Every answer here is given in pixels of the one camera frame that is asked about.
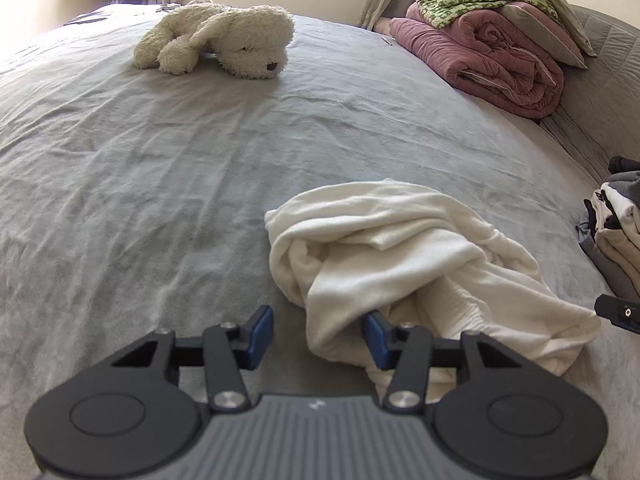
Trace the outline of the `grey pink pillow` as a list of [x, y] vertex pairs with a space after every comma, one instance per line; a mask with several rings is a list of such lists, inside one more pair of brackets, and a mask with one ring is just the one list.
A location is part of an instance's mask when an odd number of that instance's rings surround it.
[[499, 12], [556, 62], [587, 69], [582, 52], [570, 34], [536, 6], [526, 2], [510, 2]]

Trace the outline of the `stack of folded clothes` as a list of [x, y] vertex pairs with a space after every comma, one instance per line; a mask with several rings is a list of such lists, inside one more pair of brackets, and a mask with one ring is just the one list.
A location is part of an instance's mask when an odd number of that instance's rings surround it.
[[610, 176], [582, 202], [578, 245], [614, 295], [639, 301], [639, 162], [614, 156]]

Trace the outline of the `white cotton pants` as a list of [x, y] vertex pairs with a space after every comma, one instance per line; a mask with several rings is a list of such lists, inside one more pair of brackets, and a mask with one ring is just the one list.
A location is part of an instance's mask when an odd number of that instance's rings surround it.
[[373, 311], [447, 339], [478, 330], [555, 375], [600, 333], [593, 310], [556, 296], [520, 243], [423, 185], [315, 188], [268, 211], [265, 226], [273, 281], [304, 309], [310, 351], [364, 368], [378, 393], [390, 373], [360, 332]]

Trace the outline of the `grey bed sheet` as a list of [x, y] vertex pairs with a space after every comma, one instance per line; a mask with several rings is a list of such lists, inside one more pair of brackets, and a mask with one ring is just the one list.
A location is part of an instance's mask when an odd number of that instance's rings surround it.
[[264, 215], [311, 188], [436, 188], [522, 243], [562, 298], [605, 292], [575, 236], [601, 181], [540, 122], [348, 25], [298, 18], [285, 71], [249, 81], [212, 61], [137, 70], [160, 12], [99, 12], [1, 58], [3, 478], [38, 472], [23, 434], [35, 400], [157, 327], [192, 335], [270, 304], [277, 337], [250, 390], [369, 392], [362, 370], [308, 351], [303, 311], [269, 273]]

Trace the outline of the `white plush dog toy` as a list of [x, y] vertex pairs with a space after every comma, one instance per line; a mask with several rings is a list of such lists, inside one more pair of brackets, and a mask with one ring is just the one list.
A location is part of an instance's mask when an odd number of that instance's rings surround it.
[[171, 75], [193, 72], [203, 55], [243, 79], [271, 79], [288, 62], [294, 20], [280, 6], [236, 8], [210, 0], [177, 6], [148, 30], [134, 47], [139, 70]]

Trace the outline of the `maroon folded quilt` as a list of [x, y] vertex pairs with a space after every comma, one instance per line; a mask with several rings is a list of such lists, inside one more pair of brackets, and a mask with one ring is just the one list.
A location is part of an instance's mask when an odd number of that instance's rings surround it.
[[414, 16], [390, 20], [390, 36], [451, 87], [512, 114], [541, 119], [556, 110], [564, 74], [552, 56], [494, 10], [474, 10], [436, 28]]

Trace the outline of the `dark flat item on bed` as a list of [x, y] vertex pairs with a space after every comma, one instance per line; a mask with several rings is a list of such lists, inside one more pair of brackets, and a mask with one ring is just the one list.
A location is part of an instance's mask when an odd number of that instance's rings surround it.
[[99, 11], [93, 11], [85, 14], [80, 14], [75, 16], [71, 20], [64, 23], [64, 26], [72, 26], [72, 25], [85, 25], [96, 23], [100, 21], [104, 21], [107, 19], [107, 15]]

